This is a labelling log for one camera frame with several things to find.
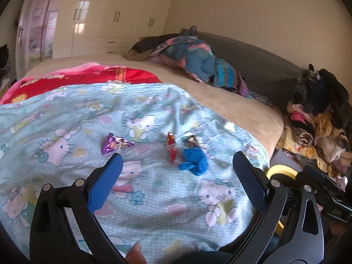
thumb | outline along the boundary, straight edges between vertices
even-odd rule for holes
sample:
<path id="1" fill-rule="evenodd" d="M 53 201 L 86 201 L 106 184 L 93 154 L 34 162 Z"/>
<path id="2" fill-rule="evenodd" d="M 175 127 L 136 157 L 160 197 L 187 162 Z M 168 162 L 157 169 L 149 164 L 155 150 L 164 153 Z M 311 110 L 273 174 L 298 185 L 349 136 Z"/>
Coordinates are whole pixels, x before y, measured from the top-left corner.
<path id="1" fill-rule="evenodd" d="M 126 254 L 126 261 L 129 264 L 147 264 L 147 261 L 145 260 L 141 250 L 142 245 L 140 242 L 136 242 Z"/>

candy wrapper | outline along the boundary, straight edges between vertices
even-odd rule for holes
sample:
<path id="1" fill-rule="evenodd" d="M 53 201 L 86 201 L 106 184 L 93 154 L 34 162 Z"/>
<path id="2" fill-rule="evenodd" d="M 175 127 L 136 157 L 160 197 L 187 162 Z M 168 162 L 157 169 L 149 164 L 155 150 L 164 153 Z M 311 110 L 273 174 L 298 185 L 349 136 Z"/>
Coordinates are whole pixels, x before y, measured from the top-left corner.
<path id="1" fill-rule="evenodd" d="M 169 151 L 171 163 L 173 164 L 176 159 L 177 150 L 175 136 L 170 132 L 168 132 L 168 137 L 166 140 L 166 150 Z"/>
<path id="2" fill-rule="evenodd" d="M 104 155 L 121 148 L 132 147 L 132 146 L 133 144 L 130 141 L 128 141 L 126 138 L 116 137 L 110 133 L 106 138 L 106 142 L 103 148 L 101 149 L 101 153 Z"/>
<path id="3" fill-rule="evenodd" d="M 185 142 L 185 145 L 189 148 L 196 148 L 196 147 L 200 148 L 200 145 L 195 135 L 189 136 L 184 142 Z"/>

yellow ring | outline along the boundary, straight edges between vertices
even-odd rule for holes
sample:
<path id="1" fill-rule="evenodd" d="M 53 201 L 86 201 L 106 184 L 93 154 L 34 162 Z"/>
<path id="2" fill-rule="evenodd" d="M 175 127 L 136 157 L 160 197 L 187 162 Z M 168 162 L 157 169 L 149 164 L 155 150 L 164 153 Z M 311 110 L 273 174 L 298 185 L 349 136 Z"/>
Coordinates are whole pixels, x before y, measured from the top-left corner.
<path id="1" fill-rule="evenodd" d="M 272 166 L 270 169 L 268 169 L 268 171 L 265 173 L 268 179 L 270 179 L 275 174 L 284 174 L 290 177 L 291 179 L 295 180 L 297 176 L 297 171 L 284 165 L 275 165 L 275 166 Z M 275 232 L 278 235 L 281 235 L 283 229 L 284 229 L 284 225 L 281 223 L 281 221 L 279 221 L 276 226 Z"/>

beige bed sheet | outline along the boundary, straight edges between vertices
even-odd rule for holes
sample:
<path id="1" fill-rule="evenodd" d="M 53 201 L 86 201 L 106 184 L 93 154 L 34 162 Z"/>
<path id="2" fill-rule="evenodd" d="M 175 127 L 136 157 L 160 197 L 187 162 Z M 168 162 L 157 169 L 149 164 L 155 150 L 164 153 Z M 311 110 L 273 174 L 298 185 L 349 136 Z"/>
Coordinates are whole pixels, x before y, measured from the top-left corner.
<path id="1" fill-rule="evenodd" d="M 272 157 L 275 145 L 284 128 L 282 114 L 278 110 L 257 100 L 247 99 L 209 84 L 198 83 L 180 70 L 150 61 L 128 61 L 120 55 L 88 55 L 42 62 L 29 70 L 25 77 L 44 75 L 90 61 L 102 65 L 121 65 L 143 69 L 155 74 L 162 82 L 176 84 L 191 94 L 199 103 L 251 133 L 264 146 L 269 158 Z"/>

wardrobe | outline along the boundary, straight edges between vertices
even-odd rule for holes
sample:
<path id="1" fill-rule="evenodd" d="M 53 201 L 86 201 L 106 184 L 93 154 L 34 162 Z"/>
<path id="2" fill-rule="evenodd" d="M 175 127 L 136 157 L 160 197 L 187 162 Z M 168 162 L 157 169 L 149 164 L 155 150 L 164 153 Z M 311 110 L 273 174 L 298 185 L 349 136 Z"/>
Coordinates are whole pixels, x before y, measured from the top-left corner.
<path id="1" fill-rule="evenodd" d="M 53 58 L 122 54 L 161 35 L 172 0 L 61 0 Z"/>

